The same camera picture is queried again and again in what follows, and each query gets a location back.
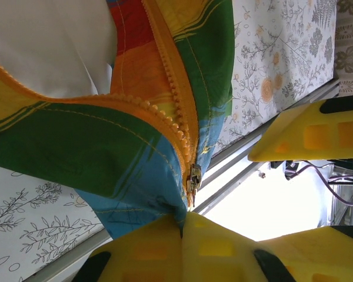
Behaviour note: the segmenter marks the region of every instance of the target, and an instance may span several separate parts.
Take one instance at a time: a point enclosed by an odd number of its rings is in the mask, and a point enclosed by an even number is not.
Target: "metal frame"
[[[333,78],[292,105],[291,108],[333,98],[338,95],[338,87],[338,79]],[[275,117],[212,158],[211,164],[204,175],[202,186],[197,193],[197,206],[193,209],[194,212],[206,214],[263,165],[263,163],[250,162],[247,155],[274,119]],[[71,281],[73,275],[83,265],[90,253],[110,240],[111,238],[106,230],[102,230],[44,267],[35,276],[26,279],[25,282]]]

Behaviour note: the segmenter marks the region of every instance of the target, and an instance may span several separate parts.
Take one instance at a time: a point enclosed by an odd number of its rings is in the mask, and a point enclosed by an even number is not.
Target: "metal zipper slider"
[[[195,207],[195,196],[201,185],[201,166],[197,164],[191,165],[189,179],[187,181],[187,191],[192,196],[192,204]]]

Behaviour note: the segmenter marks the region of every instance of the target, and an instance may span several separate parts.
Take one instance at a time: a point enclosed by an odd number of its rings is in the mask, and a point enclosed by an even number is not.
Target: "white fabric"
[[[0,1],[0,64],[45,96],[108,93],[116,28],[105,0]]]

